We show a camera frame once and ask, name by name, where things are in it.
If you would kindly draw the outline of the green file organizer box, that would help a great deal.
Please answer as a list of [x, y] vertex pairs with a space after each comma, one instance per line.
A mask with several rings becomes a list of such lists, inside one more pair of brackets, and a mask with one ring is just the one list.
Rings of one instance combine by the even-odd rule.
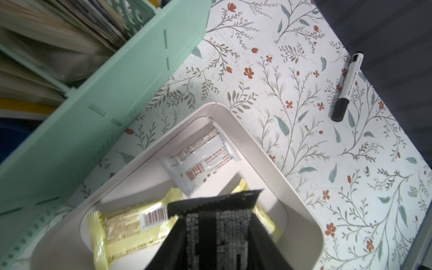
[[1, 268], [7, 270], [205, 36], [211, 1], [110, 1], [129, 40], [78, 88], [2, 45], [66, 100], [1, 163]]

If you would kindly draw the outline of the white cookie storage box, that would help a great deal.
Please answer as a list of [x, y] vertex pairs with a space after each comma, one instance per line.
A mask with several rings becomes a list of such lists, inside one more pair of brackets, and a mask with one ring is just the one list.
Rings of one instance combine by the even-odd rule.
[[276, 246], [295, 270], [313, 269], [324, 249], [316, 219], [292, 185], [230, 110], [207, 103], [133, 159], [36, 246], [33, 270], [92, 270], [87, 218], [162, 199], [179, 188], [184, 199], [231, 193], [245, 181], [282, 235]]

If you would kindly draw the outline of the black cookie packet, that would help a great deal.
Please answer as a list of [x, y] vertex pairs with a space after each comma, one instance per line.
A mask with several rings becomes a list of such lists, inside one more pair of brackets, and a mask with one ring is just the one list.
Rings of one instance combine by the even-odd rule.
[[168, 205], [177, 217], [168, 255], [168, 270], [246, 270], [249, 226], [260, 190], [181, 200]]

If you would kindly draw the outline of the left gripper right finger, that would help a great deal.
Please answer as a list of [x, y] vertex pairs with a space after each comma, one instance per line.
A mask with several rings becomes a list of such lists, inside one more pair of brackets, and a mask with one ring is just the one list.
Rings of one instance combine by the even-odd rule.
[[248, 245], [247, 268], [249, 270], [293, 269], [260, 223], [250, 223]]

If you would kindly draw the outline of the black marker pen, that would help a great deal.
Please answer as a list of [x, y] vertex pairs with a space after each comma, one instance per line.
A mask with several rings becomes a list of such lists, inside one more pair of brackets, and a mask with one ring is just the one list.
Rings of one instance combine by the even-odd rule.
[[348, 66], [348, 71], [344, 79], [343, 87], [340, 95], [335, 103], [331, 120], [335, 122], [342, 122], [350, 103], [350, 96], [355, 86], [357, 75], [360, 72], [360, 68], [364, 59], [364, 54], [357, 52], [351, 58]]

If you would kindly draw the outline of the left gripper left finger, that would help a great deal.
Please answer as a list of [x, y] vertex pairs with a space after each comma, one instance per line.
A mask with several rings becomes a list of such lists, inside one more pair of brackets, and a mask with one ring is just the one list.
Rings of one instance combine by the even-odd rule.
[[145, 270], [186, 269], [186, 223], [179, 218]]

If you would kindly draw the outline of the white packet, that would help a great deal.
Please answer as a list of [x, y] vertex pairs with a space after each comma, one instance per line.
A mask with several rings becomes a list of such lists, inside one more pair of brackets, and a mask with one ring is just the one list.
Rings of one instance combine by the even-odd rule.
[[216, 126], [178, 153], [159, 158], [176, 186], [188, 197], [223, 166], [240, 160], [237, 151]]

